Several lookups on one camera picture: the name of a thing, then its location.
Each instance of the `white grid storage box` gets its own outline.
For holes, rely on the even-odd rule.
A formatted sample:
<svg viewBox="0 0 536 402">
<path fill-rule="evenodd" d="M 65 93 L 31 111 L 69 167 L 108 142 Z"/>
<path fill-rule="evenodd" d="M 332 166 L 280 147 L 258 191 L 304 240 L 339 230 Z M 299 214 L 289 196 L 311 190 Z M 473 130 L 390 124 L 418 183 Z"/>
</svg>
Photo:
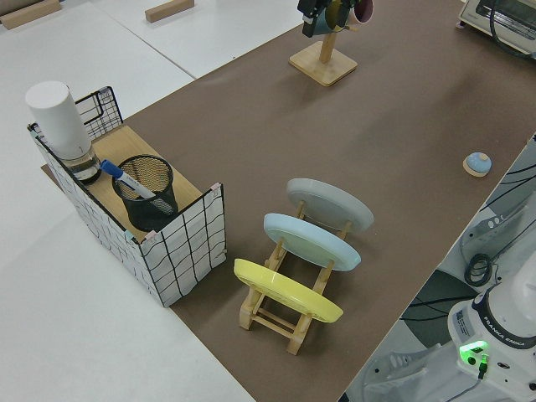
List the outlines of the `white grid storage box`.
<svg viewBox="0 0 536 402">
<path fill-rule="evenodd" d="M 122 124 L 111 87 L 76 101 L 88 136 L 95 140 Z M 138 242 L 54 155 L 39 126 L 28 126 L 58 185 L 98 241 L 164 307 L 187 295 L 225 261 L 224 187 L 216 183 L 178 217 Z"/>
</svg>

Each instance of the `white table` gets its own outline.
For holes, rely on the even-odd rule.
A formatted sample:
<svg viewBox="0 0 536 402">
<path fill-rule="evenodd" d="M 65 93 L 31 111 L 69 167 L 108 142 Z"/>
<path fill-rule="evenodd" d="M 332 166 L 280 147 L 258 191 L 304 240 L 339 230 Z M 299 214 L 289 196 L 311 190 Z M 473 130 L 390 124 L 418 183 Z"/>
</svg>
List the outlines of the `white table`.
<svg viewBox="0 0 536 402">
<path fill-rule="evenodd" d="M 40 167 L 24 94 L 111 85 L 127 117 L 193 79 L 92 3 L 0 27 L 0 394 L 10 401 L 251 397 L 95 240 Z"/>
<path fill-rule="evenodd" d="M 91 1 L 195 78 L 302 22 L 297 0 L 195 0 L 193 8 L 155 23 L 145 10 L 165 0 Z"/>
</svg>

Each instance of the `brown table mat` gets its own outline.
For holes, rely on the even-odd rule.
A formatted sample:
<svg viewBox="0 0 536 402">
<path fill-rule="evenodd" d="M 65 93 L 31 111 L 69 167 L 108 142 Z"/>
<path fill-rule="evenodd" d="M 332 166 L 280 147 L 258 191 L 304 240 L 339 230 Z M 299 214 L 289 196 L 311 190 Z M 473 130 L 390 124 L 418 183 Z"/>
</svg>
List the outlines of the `brown table mat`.
<svg viewBox="0 0 536 402">
<path fill-rule="evenodd" d="M 228 260 L 173 310 L 257 400 L 337 400 L 536 129 L 534 63 L 456 29 L 461 6 L 378 0 L 368 25 L 338 35 L 358 68 L 331 88 L 288 64 L 322 40 L 297 28 L 126 120 L 196 187 L 224 183 Z M 493 161 L 483 179 L 461 165 L 475 151 Z M 314 322 L 295 357 L 275 332 L 239 328 L 247 288 L 232 268 L 269 256 L 263 217 L 293 214 L 285 188 L 299 177 L 347 190 L 376 220 L 348 237 L 361 265 L 327 284 L 344 315 Z M 317 274 L 291 256 L 281 272 Z"/>
</svg>

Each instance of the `blue marker cap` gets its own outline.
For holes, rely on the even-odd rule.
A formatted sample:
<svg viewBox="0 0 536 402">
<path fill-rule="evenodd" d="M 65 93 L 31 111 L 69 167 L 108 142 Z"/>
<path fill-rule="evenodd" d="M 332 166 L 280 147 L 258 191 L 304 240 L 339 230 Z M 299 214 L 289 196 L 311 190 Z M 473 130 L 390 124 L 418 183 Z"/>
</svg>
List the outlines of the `blue marker cap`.
<svg viewBox="0 0 536 402">
<path fill-rule="evenodd" d="M 120 178 L 123 175 L 123 171 L 108 159 L 103 160 L 100 164 L 100 168 L 114 178 Z"/>
</svg>

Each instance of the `pink clip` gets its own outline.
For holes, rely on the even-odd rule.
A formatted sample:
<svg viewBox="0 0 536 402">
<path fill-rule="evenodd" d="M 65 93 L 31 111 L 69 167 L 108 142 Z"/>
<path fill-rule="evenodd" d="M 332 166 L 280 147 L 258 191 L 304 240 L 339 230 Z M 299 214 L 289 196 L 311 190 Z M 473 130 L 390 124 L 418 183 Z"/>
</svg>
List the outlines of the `pink clip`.
<svg viewBox="0 0 536 402">
<path fill-rule="evenodd" d="M 145 235 L 145 240 L 150 240 L 150 239 L 152 239 L 156 234 L 157 234 L 157 232 L 155 232 L 154 230 L 151 230 L 149 233 L 147 233 L 147 234 Z"/>
</svg>

